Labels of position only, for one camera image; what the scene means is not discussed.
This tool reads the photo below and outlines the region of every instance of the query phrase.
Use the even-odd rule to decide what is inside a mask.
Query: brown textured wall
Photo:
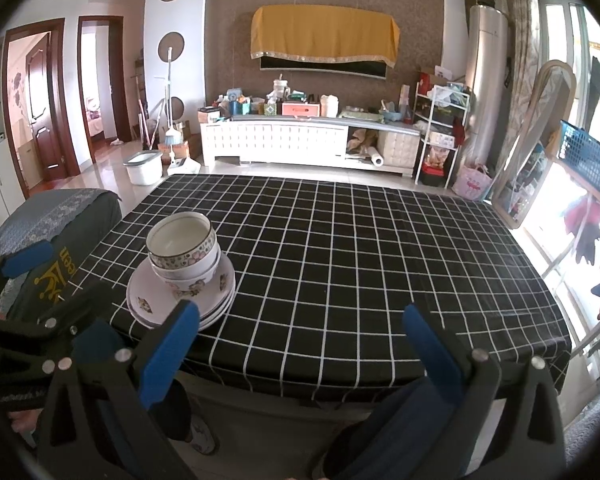
[[[340,105],[379,107],[380,99],[398,101],[400,87],[415,92],[420,66],[440,64],[444,0],[206,0],[205,78],[206,98],[211,102],[228,88],[241,87],[246,95],[264,97],[278,76],[261,71],[260,61],[251,59],[251,19],[261,6],[273,4],[321,4],[385,12],[400,27],[400,45],[395,68],[386,80],[319,72],[285,72],[292,89],[334,94]]]

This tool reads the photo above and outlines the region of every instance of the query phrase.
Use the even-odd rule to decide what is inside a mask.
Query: pink bag
[[[491,177],[487,175],[485,166],[476,169],[462,166],[452,189],[456,195],[467,200],[480,200],[487,193],[490,185]]]

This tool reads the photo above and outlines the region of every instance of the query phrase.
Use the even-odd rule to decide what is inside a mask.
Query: curtain
[[[540,10],[538,0],[507,0],[514,23],[516,50],[509,123],[496,172],[503,168],[518,138],[538,74],[540,62]]]

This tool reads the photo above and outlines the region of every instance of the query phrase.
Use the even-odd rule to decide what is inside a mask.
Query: glove
[[[580,240],[576,247],[576,263],[580,263],[584,256],[589,265],[596,261],[596,240],[600,241],[600,226],[598,224],[586,223],[582,229]]]

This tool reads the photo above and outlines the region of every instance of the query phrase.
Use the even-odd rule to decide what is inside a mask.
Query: white plate
[[[218,308],[216,311],[214,311],[210,316],[208,316],[205,319],[203,319],[202,321],[200,321],[200,327],[198,328],[198,332],[209,328],[211,325],[213,325],[213,323],[215,323],[222,316],[224,316],[224,313],[231,308],[232,304],[234,304],[234,299],[235,299],[235,289],[227,297],[226,301],[224,302],[224,305],[222,305],[220,308]]]
[[[151,268],[148,258],[131,275],[126,288],[129,310],[142,319],[145,326],[160,326],[180,300],[191,300],[204,319],[222,306],[235,290],[235,271],[231,260],[222,254],[213,278],[197,294],[186,294],[169,288]]]
[[[200,320],[200,326],[198,328],[198,332],[200,332],[206,328],[209,328],[211,325],[213,325],[213,323],[218,321],[222,317],[222,314],[224,314],[232,306],[232,304],[234,303],[234,299],[235,299],[235,281],[234,281],[234,289],[224,299],[224,302],[221,305],[218,305],[218,307],[216,309],[209,312],[204,319]],[[142,319],[140,316],[138,316],[138,314],[136,314],[133,309],[130,309],[130,312],[131,312],[131,316],[133,316],[133,318],[139,324],[147,327],[148,329],[154,329],[157,326],[159,326],[159,325],[155,325],[155,326],[149,325],[147,323],[147,321],[145,319]]]

